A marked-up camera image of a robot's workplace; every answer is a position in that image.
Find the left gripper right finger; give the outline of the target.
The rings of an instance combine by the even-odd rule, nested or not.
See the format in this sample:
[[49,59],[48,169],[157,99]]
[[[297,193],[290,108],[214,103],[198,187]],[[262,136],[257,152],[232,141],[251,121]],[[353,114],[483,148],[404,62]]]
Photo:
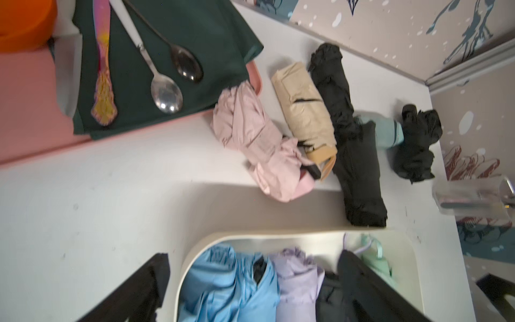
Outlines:
[[368,268],[354,253],[344,250],[337,263],[346,321],[428,321],[418,309]]

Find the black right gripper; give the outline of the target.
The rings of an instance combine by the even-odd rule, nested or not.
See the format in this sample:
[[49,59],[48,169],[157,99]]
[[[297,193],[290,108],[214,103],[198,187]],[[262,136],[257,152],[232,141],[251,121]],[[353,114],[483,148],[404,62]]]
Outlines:
[[476,285],[506,321],[514,321],[514,307],[506,299],[507,295],[514,297],[513,282],[488,274],[478,280]]

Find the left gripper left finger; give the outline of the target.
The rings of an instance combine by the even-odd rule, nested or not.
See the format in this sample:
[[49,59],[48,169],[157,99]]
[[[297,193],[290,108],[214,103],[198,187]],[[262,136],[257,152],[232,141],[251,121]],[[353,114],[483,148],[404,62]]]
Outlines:
[[156,321],[169,280],[168,255],[157,253],[80,320]]

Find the mint green umbrella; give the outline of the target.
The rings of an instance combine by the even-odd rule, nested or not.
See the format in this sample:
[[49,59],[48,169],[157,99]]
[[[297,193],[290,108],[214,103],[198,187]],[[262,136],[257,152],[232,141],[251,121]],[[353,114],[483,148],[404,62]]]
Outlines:
[[393,277],[393,270],[389,261],[384,257],[382,244],[373,236],[362,234],[361,259],[363,263],[374,271],[385,283],[396,288],[396,281]]

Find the lavender umbrella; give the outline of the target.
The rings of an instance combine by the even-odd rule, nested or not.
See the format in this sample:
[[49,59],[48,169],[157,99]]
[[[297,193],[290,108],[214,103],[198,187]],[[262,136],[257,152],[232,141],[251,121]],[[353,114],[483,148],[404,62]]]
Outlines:
[[316,301],[325,278],[324,269],[300,248],[285,248],[271,254],[270,259],[280,290],[276,320],[315,321]]

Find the blue umbrella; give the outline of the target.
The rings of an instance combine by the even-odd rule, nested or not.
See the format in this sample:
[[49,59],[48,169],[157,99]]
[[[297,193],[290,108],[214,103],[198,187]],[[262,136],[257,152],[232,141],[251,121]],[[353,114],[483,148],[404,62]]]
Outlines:
[[275,321],[280,303],[272,260],[229,244],[204,251],[182,282],[178,321]]

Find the long black umbrella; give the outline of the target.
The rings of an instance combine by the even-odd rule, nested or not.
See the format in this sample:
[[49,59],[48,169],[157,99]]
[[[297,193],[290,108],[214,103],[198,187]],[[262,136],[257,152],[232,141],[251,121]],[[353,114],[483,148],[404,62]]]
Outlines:
[[311,55],[308,71],[329,112],[337,142],[333,173],[339,180],[345,216],[358,227],[386,227],[388,212],[380,188],[376,124],[354,117],[350,86],[335,44],[324,43]]

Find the pink umbrella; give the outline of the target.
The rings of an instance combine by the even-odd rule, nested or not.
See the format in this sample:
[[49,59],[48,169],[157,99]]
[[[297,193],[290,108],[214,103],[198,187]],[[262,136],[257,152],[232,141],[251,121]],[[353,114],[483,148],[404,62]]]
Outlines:
[[249,174],[268,197],[287,203],[315,188],[308,171],[315,163],[303,156],[296,138],[282,134],[248,81],[222,90],[211,128],[225,148],[246,157]]

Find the beige umbrella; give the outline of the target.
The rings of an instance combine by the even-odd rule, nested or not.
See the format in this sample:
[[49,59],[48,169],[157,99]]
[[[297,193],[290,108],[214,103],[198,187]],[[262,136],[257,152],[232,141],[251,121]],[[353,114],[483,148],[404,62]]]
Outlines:
[[337,160],[337,142],[329,111],[305,65],[296,62],[271,78],[284,119],[298,146],[320,169],[325,180]]

